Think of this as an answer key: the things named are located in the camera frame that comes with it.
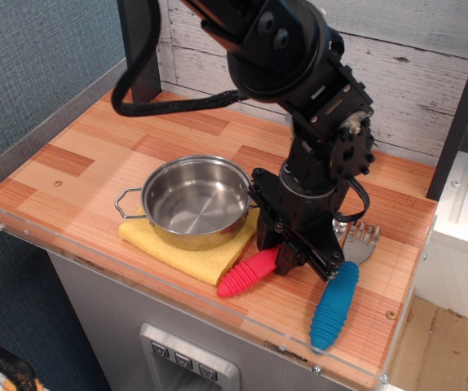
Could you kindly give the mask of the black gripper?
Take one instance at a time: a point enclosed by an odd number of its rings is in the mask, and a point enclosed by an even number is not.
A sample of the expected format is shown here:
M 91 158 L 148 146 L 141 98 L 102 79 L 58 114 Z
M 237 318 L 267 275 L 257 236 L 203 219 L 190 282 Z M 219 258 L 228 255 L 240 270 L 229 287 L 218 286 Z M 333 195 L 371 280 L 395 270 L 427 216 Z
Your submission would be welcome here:
M 333 211 L 343 195 L 330 184 L 312 191 L 301 186 L 284 169 L 275 175 L 263 168 L 252 173 L 249 194 L 260 208 L 257 220 L 258 249 L 281 245 L 276 273 L 287 275 L 296 266 L 309 264 L 324 281 L 332 279 L 345 261 L 333 231 Z

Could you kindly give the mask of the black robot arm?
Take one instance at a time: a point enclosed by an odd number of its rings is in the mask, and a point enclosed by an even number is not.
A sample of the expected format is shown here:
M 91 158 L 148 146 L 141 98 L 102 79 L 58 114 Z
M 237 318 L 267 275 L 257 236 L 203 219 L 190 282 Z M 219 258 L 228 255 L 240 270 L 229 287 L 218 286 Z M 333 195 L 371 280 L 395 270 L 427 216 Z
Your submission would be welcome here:
M 276 270 L 309 264 L 333 278 L 344 262 L 333 222 L 349 190 L 369 196 L 357 177 L 374 161 L 372 100 L 344 45 L 307 1 L 190 1 L 202 28 L 227 51 L 241 95 L 276 103 L 292 118 L 293 141 L 278 174 L 257 168 L 249 193 L 259 206 L 258 248 L 278 247 Z

